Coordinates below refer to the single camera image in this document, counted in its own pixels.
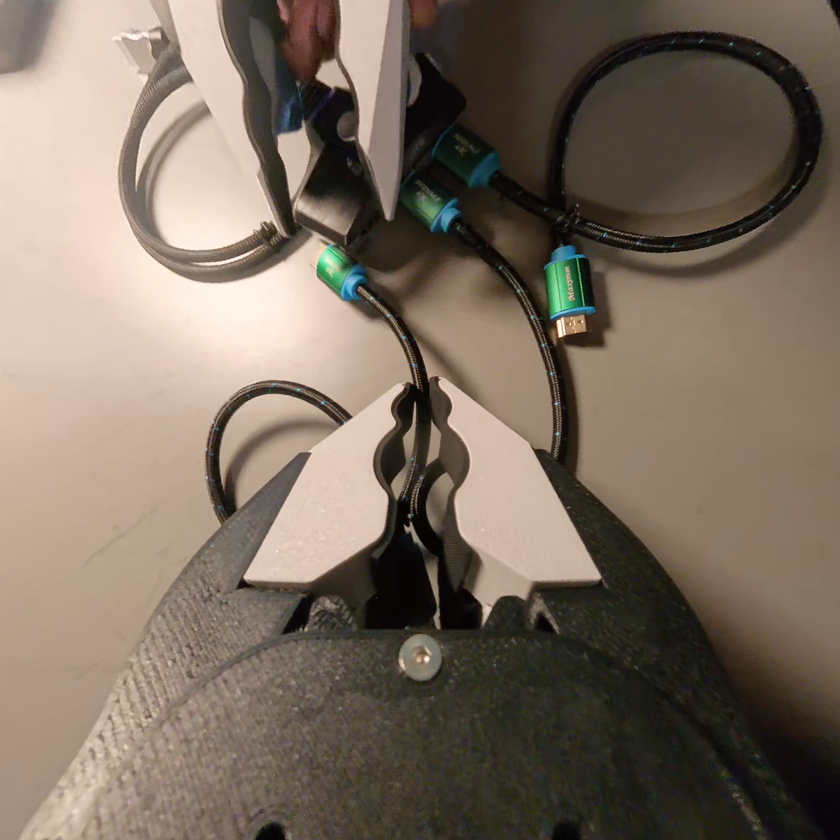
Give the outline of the person's right hand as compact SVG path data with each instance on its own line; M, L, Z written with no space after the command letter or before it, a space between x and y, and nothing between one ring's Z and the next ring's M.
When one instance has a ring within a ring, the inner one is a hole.
M426 27L435 1L278 2L286 37L280 50L290 74L313 81L322 64L336 60L356 87L362 81L399 88L403 84L406 30Z

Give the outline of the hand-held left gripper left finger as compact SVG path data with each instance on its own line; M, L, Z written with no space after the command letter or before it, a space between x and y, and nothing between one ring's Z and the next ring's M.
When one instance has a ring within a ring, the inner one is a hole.
M375 593L373 561L391 541L392 487L406 465L413 387L385 392L312 448L248 567L254 587L336 595L361 607Z

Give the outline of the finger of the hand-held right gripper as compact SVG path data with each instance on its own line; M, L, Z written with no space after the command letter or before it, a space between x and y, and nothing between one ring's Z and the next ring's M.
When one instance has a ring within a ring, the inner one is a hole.
M286 166L276 118L294 80L278 72L285 35L276 2L152 1L182 61L243 172L266 200L280 234L293 236Z
M350 84L354 143L391 222L403 178L410 11L405 1L338 1L336 60Z

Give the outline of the black hdmi switch box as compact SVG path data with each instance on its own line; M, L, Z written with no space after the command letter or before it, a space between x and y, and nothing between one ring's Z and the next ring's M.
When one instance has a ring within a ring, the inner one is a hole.
M433 147L460 116L466 98L432 57L418 52L408 63L402 178L431 161ZM355 142L356 113L350 90L316 80L301 90L312 151L292 204L296 222L330 243L348 248L382 218Z

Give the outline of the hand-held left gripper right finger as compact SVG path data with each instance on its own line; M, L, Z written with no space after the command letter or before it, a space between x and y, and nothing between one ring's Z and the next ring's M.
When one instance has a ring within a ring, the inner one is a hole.
M449 380L429 384L438 458L453 482L443 530L453 591L492 607L542 588L599 585L602 575L531 445Z

